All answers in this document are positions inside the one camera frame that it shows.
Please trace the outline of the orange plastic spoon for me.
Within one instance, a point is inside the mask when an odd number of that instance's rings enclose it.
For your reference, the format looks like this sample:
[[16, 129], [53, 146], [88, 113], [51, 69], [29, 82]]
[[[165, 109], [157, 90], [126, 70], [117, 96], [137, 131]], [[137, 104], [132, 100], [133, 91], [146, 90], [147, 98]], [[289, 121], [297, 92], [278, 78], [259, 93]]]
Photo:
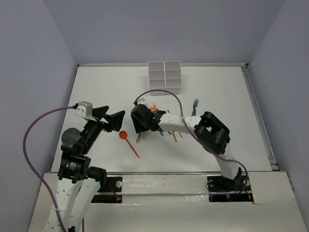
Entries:
[[119, 132], [119, 137], [120, 137], [121, 139], [125, 140], [125, 141], [127, 142], [127, 144], [130, 146], [130, 148], [132, 149], [132, 151], [134, 152], [134, 154], [135, 154], [138, 158], [140, 158], [139, 155], [138, 155], [138, 153], [136, 152], [135, 148], [132, 146], [132, 144], [131, 144], [130, 141], [128, 140], [128, 138], [127, 138], [127, 132], [124, 131], [124, 130], [120, 131], [120, 132]]

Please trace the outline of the blue plastic fork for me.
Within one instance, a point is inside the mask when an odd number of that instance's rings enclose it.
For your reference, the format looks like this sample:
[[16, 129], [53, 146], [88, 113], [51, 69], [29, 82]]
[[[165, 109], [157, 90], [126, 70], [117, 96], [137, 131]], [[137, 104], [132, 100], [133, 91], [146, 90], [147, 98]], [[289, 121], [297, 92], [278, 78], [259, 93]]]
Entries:
[[196, 116], [196, 113], [197, 113], [196, 108], [197, 108], [197, 106], [198, 106], [198, 99], [195, 99], [194, 103], [193, 103], [193, 111], [192, 111], [191, 116]]

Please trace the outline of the copper metal fork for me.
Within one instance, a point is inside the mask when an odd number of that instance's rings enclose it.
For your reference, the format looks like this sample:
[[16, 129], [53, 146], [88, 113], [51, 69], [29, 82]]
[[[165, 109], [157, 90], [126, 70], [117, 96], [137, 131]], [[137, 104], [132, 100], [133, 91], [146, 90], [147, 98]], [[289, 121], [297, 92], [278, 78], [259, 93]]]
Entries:
[[149, 105], [149, 109], [153, 114], [156, 114], [158, 112], [157, 106], [153, 103]]

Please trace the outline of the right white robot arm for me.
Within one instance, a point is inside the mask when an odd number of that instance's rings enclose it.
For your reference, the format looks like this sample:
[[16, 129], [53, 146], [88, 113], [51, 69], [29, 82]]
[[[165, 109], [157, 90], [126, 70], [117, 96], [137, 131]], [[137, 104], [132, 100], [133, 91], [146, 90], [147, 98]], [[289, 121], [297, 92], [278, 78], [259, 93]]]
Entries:
[[230, 130], [211, 112], [201, 116], [181, 116], [160, 110], [154, 113], [146, 105], [137, 104], [131, 111], [131, 118], [136, 133], [175, 131], [192, 135], [215, 156], [220, 167], [219, 178], [208, 182], [211, 191], [230, 192], [238, 187], [242, 171], [229, 147]]

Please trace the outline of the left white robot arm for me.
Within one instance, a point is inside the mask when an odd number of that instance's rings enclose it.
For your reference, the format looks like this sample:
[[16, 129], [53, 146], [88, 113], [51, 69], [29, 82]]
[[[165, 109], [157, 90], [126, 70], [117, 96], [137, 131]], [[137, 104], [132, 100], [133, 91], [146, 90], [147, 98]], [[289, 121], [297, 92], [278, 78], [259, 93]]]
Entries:
[[61, 135], [62, 155], [56, 190], [52, 191], [44, 178], [37, 171], [34, 172], [52, 199], [52, 207], [43, 229], [45, 232], [76, 232], [84, 229], [84, 216], [89, 205], [95, 194], [106, 187], [117, 202], [122, 200], [108, 181], [106, 170], [91, 166], [87, 153], [102, 131], [120, 131], [125, 112], [108, 115], [108, 106], [94, 108], [85, 101], [68, 106], [67, 109], [75, 110], [75, 114], [86, 120], [86, 124], [83, 130], [69, 128]]

